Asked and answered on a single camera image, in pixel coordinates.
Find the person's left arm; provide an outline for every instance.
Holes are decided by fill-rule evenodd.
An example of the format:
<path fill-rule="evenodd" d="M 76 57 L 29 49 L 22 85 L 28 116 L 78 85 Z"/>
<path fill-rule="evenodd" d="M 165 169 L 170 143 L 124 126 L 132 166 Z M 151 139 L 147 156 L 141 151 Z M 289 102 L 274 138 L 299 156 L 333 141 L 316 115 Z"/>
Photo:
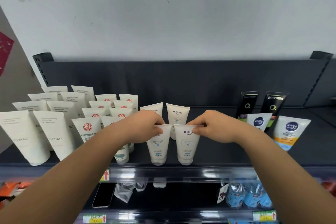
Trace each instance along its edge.
<path fill-rule="evenodd" d="M 142 110 L 99 131 L 0 211 L 2 224 L 74 223 L 115 153 L 162 133 L 154 111 Z"/>

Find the bottle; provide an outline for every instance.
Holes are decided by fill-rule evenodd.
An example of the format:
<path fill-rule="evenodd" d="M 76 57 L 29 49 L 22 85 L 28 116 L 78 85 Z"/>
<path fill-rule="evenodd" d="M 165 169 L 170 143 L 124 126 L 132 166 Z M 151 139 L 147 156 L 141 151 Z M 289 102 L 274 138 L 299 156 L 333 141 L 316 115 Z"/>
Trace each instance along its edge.
<path fill-rule="evenodd" d="M 263 190 L 261 194 L 259 205 L 263 208 L 272 208 L 273 206 L 272 201 L 265 190 Z"/>
<path fill-rule="evenodd" d="M 248 208 L 256 208 L 263 191 L 263 186 L 260 182 L 249 183 L 246 185 L 246 189 L 248 192 L 244 198 L 244 205 L 246 205 Z"/>
<path fill-rule="evenodd" d="M 240 208 L 243 204 L 246 190 L 241 183 L 230 183 L 229 191 L 226 196 L 227 204 L 232 208 Z"/>

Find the forearm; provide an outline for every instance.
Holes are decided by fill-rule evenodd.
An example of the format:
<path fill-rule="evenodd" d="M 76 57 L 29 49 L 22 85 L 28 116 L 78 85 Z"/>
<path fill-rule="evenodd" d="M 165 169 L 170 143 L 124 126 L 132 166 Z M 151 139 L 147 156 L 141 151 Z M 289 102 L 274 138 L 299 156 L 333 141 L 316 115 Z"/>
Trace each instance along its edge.
<path fill-rule="evenodd" d="M 247 127 L 245 149 L 284 223 L 332 223 L 336 200 L 265 133 Z"/>
<path fill-rule="evenodd" d="M 101 130 L 3 209 L 2 223 L 73 223 L 114 154 L 126 144 L 121 137 L 113 126 Z"/>

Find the smartphone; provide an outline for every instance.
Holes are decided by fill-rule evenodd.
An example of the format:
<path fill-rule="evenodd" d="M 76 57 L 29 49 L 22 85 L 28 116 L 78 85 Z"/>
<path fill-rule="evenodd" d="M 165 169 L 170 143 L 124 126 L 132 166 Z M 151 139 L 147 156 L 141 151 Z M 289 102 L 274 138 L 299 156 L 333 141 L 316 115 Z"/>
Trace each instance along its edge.
<path fill-rule="evenodd" d="M 94 197 L 93 208 L 107 208 L 111 204 L 114 194 L 115 183 L 103 182 L 99 184 L 96 196 Z"/>

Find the red circular logo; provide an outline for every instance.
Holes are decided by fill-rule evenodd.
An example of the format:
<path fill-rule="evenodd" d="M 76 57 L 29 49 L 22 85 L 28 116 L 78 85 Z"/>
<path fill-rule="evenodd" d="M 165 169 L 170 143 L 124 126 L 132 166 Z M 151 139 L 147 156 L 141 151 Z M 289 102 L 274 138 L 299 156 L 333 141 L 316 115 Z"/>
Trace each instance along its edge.
<path fill-rule="evenodd" d="M 92 125 L 90 123 L 86 123 L 86 124 L 84 124 L 83 128 L 86 131 L 90 131 L 92 129 Z"/>

